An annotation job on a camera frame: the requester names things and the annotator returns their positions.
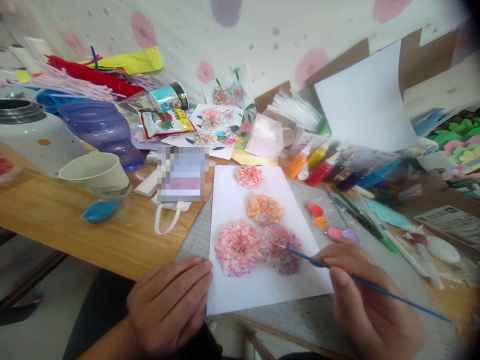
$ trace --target yellow paint bottle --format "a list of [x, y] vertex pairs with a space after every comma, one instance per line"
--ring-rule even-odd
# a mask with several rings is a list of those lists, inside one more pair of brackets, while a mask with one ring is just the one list
[[325, 141], [320, 147], [313, 152], [313, 154], [308, 159], [308, 168], [310, 171], [315, 169], [318, 164], [324, 159], [325, 154], [327, 153], [331, 140]]
[[312, 148], [312, 141], [309, 141], [308, 144], [303, 148], [300, 153], [293, 158], [293, 161], [290, 164], [290, 167], [285, 172], [285, 174], [290, 177], [294, 178], [298, 175], [302, 167], [307, 162], [307, 158], [310, 154], [310, 149]]

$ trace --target right hand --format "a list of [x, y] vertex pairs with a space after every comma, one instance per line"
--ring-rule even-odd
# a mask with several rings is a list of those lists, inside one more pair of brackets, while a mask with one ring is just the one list
[[183, 347], [205, 320], [212, 263], [194, 259], [158, 266], [126, 299], [130, 337], [147, 356], [163, 357]]
[[333, 313], [360, 359], [414, 359], [426, 340], [422, 322], [406, 303], [354, 282], [350, 275], [405, 298], [387, 272], [349, 239], [335, 241], [314, 259], [330, 266]]

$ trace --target red paint bottle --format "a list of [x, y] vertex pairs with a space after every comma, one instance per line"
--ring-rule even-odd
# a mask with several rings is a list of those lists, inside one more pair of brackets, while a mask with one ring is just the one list
[[339, 155], [340, 151], [336, 152], [335, 154], [333, 154], [333, 156], [318, 165], [315, 170], [313, 170], [313, 172], [310, 174], [308, 179], [305, 180], [307, 185], [310, 185], [311, 187], [316, 187], [318, 184], [320, 184], [320, 182], [332, 171]]

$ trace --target dark pants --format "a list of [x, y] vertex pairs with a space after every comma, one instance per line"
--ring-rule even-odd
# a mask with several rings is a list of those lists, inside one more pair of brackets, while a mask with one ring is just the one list
[[[75, 360], [105, 335], [127, 314], [127, 295], [135, 282], [113, 272], [100, 270], [93, 281], [68, 340], [63, 360]], [[219, 360], [222, 347], [217, 344], [208, 326], [203, 327], [190, 342], [178, 351], [164, 357], [165, 360], [180, 359]], [[283, 360], [322, 360], [315, 353], [294, 353]]]

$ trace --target orange paint bottle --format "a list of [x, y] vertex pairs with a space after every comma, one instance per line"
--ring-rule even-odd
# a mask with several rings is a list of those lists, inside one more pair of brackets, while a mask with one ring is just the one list
[[307, 162], [307, 158], [310, 155], [310, 149], [312, 148], [312, 142], [309, 141], [308, 144], [303, 148], [300, 153], [293, 158], [293, 161], [290, 164], [290, 167], [285, 172], [285, 174], [290, 177], [294, 178], [298, 175], [302, 167]]

